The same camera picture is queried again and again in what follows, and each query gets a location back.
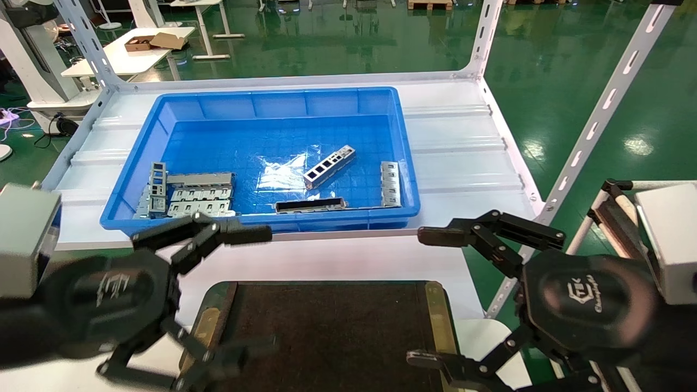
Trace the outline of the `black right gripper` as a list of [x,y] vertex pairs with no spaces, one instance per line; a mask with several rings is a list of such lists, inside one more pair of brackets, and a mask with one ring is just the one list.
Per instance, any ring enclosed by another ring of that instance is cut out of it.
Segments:
[[[526,320],[480,361],[460,354],[409,351],[411,366],[438,370],[456,389],[513,391],[497,375],[525,345],[547,349],[552,359],[578,354],[596,362],[634,359],[647,342],[661,296],[649,271],[637,261],[612,255],[574,256],[542,252],[523,266],[505,239],[534,250],[561,250],[564,232],[498,210],[477,218],[454,218],[447,226],[421,226],[426,246],[473,247],[508,278],[523,270]],[[590,368],[528,385],[521,391],[598,391]]]

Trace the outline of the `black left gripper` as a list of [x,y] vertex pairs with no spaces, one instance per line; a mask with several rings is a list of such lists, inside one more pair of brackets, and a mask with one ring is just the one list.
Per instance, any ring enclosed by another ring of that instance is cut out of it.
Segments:
[[[171,265],[152,252],[188,239]],[[268,225],[245,226],[234,217],[216,220],[197,212],[132,236],[127,256],[90,256],[52,271],[41,282],[42,307],[57,333],[63,359],[89,359],[114,350],[97,374],[113,384],[154,391],[203,391],[241,374],[254,357],[271,354],[277,338],[234,340],[210,350],[172,318],[186,275],[221,245],[272,240]],[[129,367],[131,357],[167,334],[193,358],[179,376]]]

